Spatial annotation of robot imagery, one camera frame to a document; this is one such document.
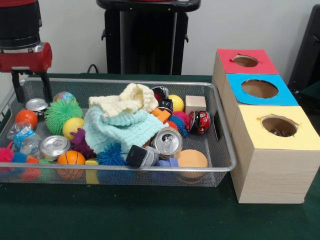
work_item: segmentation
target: black cable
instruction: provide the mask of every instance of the black cable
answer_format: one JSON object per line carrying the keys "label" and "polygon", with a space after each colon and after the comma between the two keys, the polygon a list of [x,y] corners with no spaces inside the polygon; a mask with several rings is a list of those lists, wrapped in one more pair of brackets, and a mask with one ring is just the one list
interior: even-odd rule
{"label": "black cable", "polygon": [[92,67],[94,67],[95,72],[98,74],[99,71],[98,71],[98,68],[97,68],[97,66],[96,66],[95,64],[91,64],[91,65],[89,66],[89,68],[88,68],[88,71],[86,71],[86,73],[87,73],[87,74],[90,73]]}

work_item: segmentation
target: table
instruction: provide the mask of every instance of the table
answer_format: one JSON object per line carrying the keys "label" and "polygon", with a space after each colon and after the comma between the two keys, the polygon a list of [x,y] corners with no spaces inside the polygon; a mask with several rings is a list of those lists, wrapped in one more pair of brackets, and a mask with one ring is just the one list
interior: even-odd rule
{"label": "table", "polygon": [[[210,82],[210,76],[51,77]],[[238,204],[230,174],[219,187],[0,183],[7,239],[320,239],[320,173],[304,204]]]}

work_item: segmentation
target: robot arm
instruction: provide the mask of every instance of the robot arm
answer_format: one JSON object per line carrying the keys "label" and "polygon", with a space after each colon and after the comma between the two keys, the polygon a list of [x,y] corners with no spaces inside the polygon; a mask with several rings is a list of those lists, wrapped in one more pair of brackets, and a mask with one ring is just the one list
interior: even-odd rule
{"label": "robot arm", "polygon": [[43,81],[46,102],[52,102],[47,75],[52,63],[52,50],[41,42],[42,26],[38,0],[0,0],[0,72],[11,73],[20,103],[25,102],[19,74],[39,74]]}

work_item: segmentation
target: green spiky ball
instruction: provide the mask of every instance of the green spiky ball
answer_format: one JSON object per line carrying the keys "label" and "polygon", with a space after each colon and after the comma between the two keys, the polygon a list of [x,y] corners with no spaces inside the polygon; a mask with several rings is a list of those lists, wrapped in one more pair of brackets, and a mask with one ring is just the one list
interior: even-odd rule
{"label": "green spiky ball", "polygon": [[44,114],[46,126],[54,135],[62,135],[62,128],[67,120],[82,117],[83,112],[77,102],[63,100],[51,103]]}
{"label": "green spiky ball", "polygon": [[[39,164],[51,164],[51,160],[50,159],[40,159],[39,160]],[[40,183],[44,183],[44,184],[47,184],[51,177],[52,177],[52,174],[53,174],[53,169],[52,168],[39,168],[40,171],[41,171],[41,176],[38,177],[38,181]]]}

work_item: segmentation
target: white wall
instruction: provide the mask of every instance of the white wall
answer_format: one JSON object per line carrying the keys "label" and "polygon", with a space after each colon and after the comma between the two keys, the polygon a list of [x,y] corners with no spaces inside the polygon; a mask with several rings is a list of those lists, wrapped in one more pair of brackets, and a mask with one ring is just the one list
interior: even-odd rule
{"label": "white wall", "polygon": [[266,49],[288,81],[318,0],[202,0],[189,13],[183,74],[211,75],[217,48]]}
{"label": "white wall", "polygon": [[11,74],[0,72],[0,103],[5,99],[9,90],[12,88]]}
{"label": "white wall", "polygon": [[95,0],[39,0],[40,37],[53,51],[51,73],[83,73],[90,64],[107,71],[105,11]]}
{"label": "white wall", "polygon": [[[202,0],[189,13],[189,43],[182,74],[211,75],[217,48],[266,49],[288,81],[312,7],[317,0]],[[95,0],[39,0],[41,39],[51,43],[51,73],[83,73],[94,63],[105,73],[101,41],[104,10]],[[6,86],[10,86],[8,76]]]}

